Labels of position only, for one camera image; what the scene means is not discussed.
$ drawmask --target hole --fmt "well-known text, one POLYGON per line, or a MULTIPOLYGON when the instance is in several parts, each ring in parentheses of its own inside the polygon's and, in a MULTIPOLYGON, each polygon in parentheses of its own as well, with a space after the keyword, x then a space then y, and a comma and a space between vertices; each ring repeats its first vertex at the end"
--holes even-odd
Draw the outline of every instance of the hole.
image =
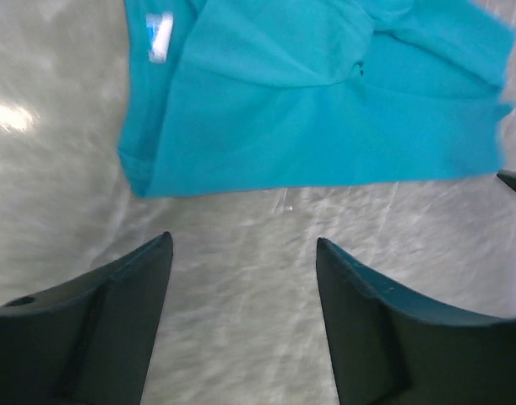
POLYGON ((10 301, 5 306, 22 306, 22 305, 32 304, 35 301, 36 301, 35 297, 27 296, 27 297, 21 297, 16 300, 10 301))

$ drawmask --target white marble surface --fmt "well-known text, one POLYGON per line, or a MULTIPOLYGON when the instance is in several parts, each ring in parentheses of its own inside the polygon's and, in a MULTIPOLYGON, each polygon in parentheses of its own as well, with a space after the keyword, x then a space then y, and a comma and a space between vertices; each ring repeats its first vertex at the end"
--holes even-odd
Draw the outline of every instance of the white marble surface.
MULTIPOLYGON (((516 0, 485 5, 516 25, 516 0)), ((115 152, 127 38, 122 0, 0 1, 0 304, 171 231, 146 405, 335 404, 319 236, 432 297, 516 313, 516 200, 493 178, 132 197, 115 152)), ((502 132, 516 170, 516 111, 502 132)))

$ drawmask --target table surface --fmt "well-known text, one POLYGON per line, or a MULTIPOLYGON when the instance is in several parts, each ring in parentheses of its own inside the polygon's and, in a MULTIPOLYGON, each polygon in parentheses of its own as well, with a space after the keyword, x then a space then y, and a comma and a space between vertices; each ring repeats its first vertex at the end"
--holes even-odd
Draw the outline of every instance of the table surface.
MULTIPOLYGON (((516 0, 484 5, 516 25, 516 0)), ((127 55, 122 0, 0 1, 0 304, 171 231, 143 404, 335 404, 319 236, 431 297, 516 314, 516 199, 495 178, 133 197, 115 148, 127 55)), ((502 135, 516 170, 516 111, 502 135)))

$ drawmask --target shirt label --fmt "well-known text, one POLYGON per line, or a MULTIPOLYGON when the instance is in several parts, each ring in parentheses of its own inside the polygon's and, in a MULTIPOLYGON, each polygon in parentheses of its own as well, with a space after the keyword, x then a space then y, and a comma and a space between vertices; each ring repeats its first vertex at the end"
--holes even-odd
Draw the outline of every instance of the shirt label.
POLYGON ((146 17, 146 23, 150 42, 149 60, 154 63, 164 63, 173 31, 173 14, 149 14, 146 17))

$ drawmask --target turquoise t-shirt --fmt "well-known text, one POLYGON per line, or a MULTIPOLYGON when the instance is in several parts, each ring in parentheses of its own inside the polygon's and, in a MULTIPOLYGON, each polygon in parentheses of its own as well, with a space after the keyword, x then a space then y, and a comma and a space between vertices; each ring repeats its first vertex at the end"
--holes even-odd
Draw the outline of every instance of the turquoise t-shirt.
POLYGON ((130 101, 118 150, 140 197, 502 168, 515 31, 467 0, 126 7, 130 101))

